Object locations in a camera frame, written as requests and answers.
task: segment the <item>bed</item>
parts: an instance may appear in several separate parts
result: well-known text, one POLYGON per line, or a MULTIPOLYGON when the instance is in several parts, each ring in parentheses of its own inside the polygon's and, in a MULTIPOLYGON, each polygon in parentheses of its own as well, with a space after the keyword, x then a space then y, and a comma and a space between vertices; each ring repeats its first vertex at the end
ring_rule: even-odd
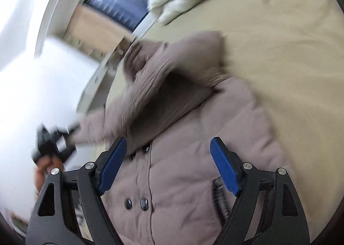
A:
MULTIPOLYGON (((175 41, 201 30, 223 33, 226 70, 250 83, 294 163, 313 244, 339 244, 344 220, 341 7, 341 0, 206 0, 144 35, 175 41)), ((119 67, 107 104, 124 85, 119 67)))

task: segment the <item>pink puffer jacket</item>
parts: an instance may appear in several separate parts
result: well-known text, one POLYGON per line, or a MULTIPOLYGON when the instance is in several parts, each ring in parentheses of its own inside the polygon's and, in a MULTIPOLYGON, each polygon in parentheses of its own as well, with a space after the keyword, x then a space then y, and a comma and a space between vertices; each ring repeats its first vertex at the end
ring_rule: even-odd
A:
MULTIPOLYGON (((221 137, 242 161, 275 171, 290 161, 247 84, 221 70, 223 39, 201 32, 176 43, 139 41, 124 59, 122 96, 81 121, 77 143, 128 140, 104 205, 125 244, 211 245, 219 172, 209 151, 221 137)), ((229 207, 235 197, 227 196, 229 207)))

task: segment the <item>wooden cabinet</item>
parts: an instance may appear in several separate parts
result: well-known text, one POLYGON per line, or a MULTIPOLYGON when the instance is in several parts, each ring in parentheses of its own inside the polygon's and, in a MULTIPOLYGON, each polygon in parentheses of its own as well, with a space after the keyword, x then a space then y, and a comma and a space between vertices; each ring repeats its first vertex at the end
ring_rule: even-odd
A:
POLYGON ((125 37, 133 41, 131 31, 88 5, 78 5, 66 34, 102 53, 113 52, 125 37))

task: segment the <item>hand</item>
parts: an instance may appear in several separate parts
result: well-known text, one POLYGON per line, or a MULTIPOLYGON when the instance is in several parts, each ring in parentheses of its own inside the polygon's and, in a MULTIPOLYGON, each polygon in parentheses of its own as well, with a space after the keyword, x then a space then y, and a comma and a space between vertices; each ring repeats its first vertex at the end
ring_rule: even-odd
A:
POLYGON ((35 169, 35 177, 34 177, 35 186, 38 192, 40 192, 43 187, 43 184, 45 181, 45 175, 49 174, 51 170, 54 168, 58 168, 59 170, 64 170, 63 163, 55 155, 53 157, 45 155, 44 157, 38 160, 37 168, 35 169))

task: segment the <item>black button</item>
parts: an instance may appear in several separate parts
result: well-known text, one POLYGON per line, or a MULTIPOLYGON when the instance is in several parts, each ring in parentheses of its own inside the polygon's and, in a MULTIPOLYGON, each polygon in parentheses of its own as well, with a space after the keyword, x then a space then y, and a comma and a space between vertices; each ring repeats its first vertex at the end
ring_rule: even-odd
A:
POLYGON ((141 198, 140 205, 141 205, 141 209, 143 211, 147 211, 148 210, 148 199, 141 198))
POLYGON ((132 202, 131 202, 131 199, 126 199, 124 201, 124 206, 126 207, 126 209, 132 209, 132 202))
POLYGON ((135 156, 136 156, 136 152, 134 152, 133 154, 131 154, 131 155, 129 156, 129 162, 131 162, 131 161, 135 158, 135 156))
POLYGON ((142 152, 143 153, 147 153, 149 151, 150 148, 150 144, 148 143, 147 145, 145 145, 144 147, 142 147, 142 152))

